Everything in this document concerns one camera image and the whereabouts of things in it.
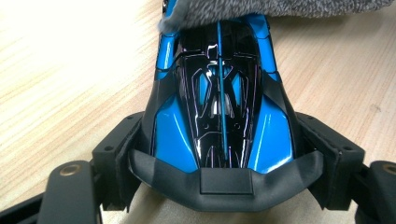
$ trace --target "black bumper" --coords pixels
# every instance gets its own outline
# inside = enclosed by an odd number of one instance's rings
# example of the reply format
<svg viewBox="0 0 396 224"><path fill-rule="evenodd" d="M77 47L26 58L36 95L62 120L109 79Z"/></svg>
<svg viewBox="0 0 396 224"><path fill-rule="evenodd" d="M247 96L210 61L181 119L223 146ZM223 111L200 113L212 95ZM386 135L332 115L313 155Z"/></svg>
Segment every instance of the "black bumper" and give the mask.
<svg viewBox="0 0 396 224"><path fill-rule="evenodd" d="M262 175L251 169L201 168L184 173L138 150L130 169L165 197L197 211L256 212L286 201L314 183L323 156L314 151Z"/></svg>

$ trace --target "wooden table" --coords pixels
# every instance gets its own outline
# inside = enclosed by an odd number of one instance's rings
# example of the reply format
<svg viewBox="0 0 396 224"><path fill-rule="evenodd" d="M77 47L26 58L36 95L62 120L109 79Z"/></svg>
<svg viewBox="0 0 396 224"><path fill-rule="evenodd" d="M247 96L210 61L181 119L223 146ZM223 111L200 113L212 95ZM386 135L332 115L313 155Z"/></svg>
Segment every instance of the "wooden table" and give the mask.
<svg viewBox="0 0 396 224"><path fill-rule="evenodd" d="M50 171L91 158L121 121L145 109L162 1L0 3L0 210L45 189ZM294 109L396 161L396 5L330 19L270 18ZM106 223L352 223L308 191L260 213L198 213L142 185L131 212Z"/></svg>

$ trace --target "fabric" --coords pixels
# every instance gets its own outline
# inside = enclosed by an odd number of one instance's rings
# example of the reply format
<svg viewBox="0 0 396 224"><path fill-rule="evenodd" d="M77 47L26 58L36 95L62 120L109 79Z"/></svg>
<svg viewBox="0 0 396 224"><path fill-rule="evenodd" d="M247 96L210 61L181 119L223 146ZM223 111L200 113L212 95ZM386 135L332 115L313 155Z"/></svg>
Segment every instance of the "fabric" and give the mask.
<svg viewBox="0 0 396 224"><path fill-rule="evenodd" d="M171 33L250 13L323 18L379 10L393 0L177 0L173 13L159 23Z"/></svg>

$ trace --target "blue stripe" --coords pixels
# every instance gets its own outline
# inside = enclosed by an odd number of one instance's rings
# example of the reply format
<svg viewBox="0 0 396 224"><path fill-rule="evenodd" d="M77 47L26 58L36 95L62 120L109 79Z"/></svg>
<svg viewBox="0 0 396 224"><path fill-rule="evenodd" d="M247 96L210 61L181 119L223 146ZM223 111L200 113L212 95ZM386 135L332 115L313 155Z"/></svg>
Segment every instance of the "blue stripe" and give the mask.
<svg viewBox="0 0 396 224"><path fill-rule="evenodd" d="M223 150L225 159L228 160L228 146L227 146L227 126L225 118L225 99L224 99L224 74L222 67L222 49L221 49L221 29L220 22L218 22L218 41L219 41L219 81L220 81L220 105L221 105L221 127L223 135Z"/></svg>

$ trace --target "gray cloth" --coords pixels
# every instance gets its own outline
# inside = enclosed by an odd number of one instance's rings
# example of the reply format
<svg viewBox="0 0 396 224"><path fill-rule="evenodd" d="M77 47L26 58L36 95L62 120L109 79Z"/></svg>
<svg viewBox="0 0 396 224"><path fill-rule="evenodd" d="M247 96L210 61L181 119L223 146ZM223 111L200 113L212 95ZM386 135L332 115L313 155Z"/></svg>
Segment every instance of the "gray cloth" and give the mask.
<svg viewBox="0 0 396 224"><path fill-rule="evenodd" d="M268 16L321 18L390 6L393 0L177 0L170 17L158 25L163 33L241 17L250 13Z"/></svg>

